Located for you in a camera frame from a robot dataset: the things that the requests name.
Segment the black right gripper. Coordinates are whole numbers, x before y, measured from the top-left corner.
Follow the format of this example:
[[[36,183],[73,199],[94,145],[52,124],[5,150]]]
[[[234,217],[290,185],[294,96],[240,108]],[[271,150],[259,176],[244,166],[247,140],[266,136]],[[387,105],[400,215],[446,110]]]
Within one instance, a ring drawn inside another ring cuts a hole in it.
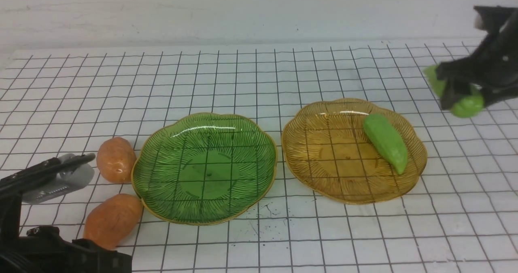
[[[475,27],[486,32],[479,46],[463,58],[445,61],[435,68],[440,108],[451,111],[472,96],[487,108],[517,97],[518,9],[505,6],[474,6]]]

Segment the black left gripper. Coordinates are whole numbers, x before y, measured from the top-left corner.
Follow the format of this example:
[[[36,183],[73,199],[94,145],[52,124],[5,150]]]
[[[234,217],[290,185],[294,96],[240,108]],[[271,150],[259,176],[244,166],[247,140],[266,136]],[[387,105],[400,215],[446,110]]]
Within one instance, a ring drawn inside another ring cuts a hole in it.
[[[93,240],[66,241],[56,226],[38,226],[20,236],[22,202],[35,205],[85,188],[95,174],[95,154],[65,154],[1,180],[0,271],[2,273],[130,273],[131,255]]]

